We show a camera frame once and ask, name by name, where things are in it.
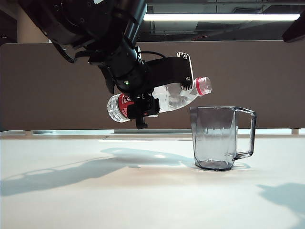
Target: black cable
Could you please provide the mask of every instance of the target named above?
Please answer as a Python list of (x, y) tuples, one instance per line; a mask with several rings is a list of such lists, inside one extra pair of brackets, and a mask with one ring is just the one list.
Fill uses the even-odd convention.
[(163, 54), (158, 53), (158, 52), (153, 52), (153, 51), (140, 51), (140, 52), (138, 52), (138, 54), (141, 54), (141, 53), (143, 53), (143, 54), (154, 54), (154, 55), (158, 55), (158, 56), (161, 56), (163, 58), (166, 58), (166, 56), (164, 56)]
[(60, 53), (60, 55), (62, 55), (63, 58), (65, 58), (68, 62), (70, 63), (75, 63), (75, 60), (70, 57), (65, 51), (64, 49), (62, 49), (62, 47), (59, 44), (56, 44), (54, 42), (52, 42), (52, 44), (54, 45), (54, 47), (57, 49), (57, 51)]

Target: fluorescent light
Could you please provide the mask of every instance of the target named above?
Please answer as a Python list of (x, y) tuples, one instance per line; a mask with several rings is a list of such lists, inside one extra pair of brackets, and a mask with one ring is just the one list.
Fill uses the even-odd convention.
[(300, 14), (146, 14), (145, 21), (295, 21)]

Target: red label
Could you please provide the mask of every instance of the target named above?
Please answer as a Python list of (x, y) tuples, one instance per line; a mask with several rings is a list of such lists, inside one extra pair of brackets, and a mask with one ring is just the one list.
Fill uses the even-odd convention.
[(127, 107), (132, 104), (134, 104), (134, 102), (131, 101), (129, 96), (120, 94), (118, 99), (119, 110), (126, 118), (127, 118)]

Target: white table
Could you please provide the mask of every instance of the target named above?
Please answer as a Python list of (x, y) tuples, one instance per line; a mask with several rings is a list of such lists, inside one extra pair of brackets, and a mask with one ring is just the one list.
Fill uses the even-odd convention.
[(305, 228), (305, 135), (257, 136), (224, 172), (196, 168), (192, 147), (188, 134), (3, 133), (1, 228)]

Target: background wall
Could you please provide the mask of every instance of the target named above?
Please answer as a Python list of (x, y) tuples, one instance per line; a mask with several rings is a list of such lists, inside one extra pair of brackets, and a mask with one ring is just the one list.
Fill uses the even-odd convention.
[[(236, 105), (257, 111), (260, 128), (305, 127), (305, 42), (154, 42), (142, 50), (189, 53), (195, 77), (213, 92), (191, 106)], [(145, 60), (155, 58), (143, 56)], [(51, 44), (0, 47), (0, 123), (5, 129), (129, 129), (108, 117), (111, 95), (87, 59), (66, 62)], [(250, 118), (240, 120), (248, 128)], [(146, 119), (150, 128), (190, 128), (188, 107)]]

